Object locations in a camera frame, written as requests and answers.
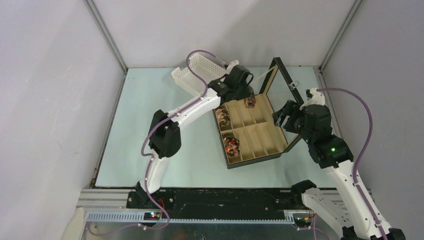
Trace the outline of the colourful patterned tie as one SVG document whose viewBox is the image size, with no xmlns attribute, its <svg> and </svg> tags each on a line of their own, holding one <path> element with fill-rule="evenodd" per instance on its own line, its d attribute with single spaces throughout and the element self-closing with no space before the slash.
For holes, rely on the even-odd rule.
<svg viewBox="0 0 424 240">
<path fill-rule="evenodd" d="M 255 96 L 247 97 L 243 100 L 243 102 L 247 109 L 252 109 L 256 106 L 256 97 Z"/>
</svg>

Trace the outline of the white perforated plastic basket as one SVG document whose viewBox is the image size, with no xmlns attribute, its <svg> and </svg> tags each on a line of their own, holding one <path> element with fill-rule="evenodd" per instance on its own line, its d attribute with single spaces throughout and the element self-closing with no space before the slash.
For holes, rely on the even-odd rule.
<svg viewBox="0 0 424 240">
<path fill-rule="evenodd" d="M 196 75 L 208 84 L 226 74 L 226 68 L 222 64 L 200 53 L 194 53 L 190 56 L 189 67 L 191 71 L 188 67 L 177 67 L 171 72 L 171 76 L 177 86 L 193 97 L 200 96 L 205 90 L 204 83 Z"/>
</svg>

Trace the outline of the black compartment tie box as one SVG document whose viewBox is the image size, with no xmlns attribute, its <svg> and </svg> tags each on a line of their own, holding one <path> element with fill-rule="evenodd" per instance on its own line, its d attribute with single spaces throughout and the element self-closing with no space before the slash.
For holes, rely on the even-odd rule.
<svg viewBox="0 0 424 240">
<path fill-rule="evenodd" d="M 275 126 L 272 118 L 272 114 L 280 110 L 288 100 L 304 103 L 298 86 L 299 82 L 290 76 L 282 59 L 274 57 L 269 69 L 251 83 L 256 99 L 254 108 L 246 108 L 244 100 L 223 103 L 218 108 L 229 112 L 231 125 L 227 127 L 219 127 L 216 117 L 218 108 L 213 110 L 224 162 L 228 169 L 277 159 L 299 142 L 298 134 Z M 239 156 L 227 156 L 224 148 L 224 137 L 227 136 L 239 140 Z"/>
</svg>

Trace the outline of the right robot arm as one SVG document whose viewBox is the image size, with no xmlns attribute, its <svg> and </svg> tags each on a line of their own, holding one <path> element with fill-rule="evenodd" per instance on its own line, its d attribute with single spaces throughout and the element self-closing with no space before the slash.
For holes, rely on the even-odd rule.
<svg viewBox="0 0 424 240">
<path fill-rule="evenodd" d="M 345 208 L 326 200 L 310 181 L 291 194 L 291 204 L 318 214 L 342 240 L 404 240 L 405 234 L 388 223 L 354 169 L 354 157 L 346 142 L 332 133 L 330 110 L 325 105 L 288 100 L 272 115 L 277 127 L 298 134 L 312 160 L 335 182 Z"/>
</svg>

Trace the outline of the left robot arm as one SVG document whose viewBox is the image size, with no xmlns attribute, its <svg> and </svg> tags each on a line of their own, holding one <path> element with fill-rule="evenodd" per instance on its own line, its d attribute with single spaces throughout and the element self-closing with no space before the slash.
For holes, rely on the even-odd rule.
<svg viewBox="0 0 424 240">
<path fill-rule="evenodd" d="M 166 165 L 182 146 L 182 130 L 224 103 L 250 97 L 253 79 L 254 75 L 245 67 L 228 66 L 222 76 L 210 82 L 201 78 L 204 89 L 192 100 L 174 110 L 159 109 L 154 113 L 140 150 L 143 157 L 149 158 L 145 175 L 139 182 L 143 191 L 138 201 L 145 208 L 153 208 L 158 202 L 156 192 L 160 189 Z"/>
</svg>

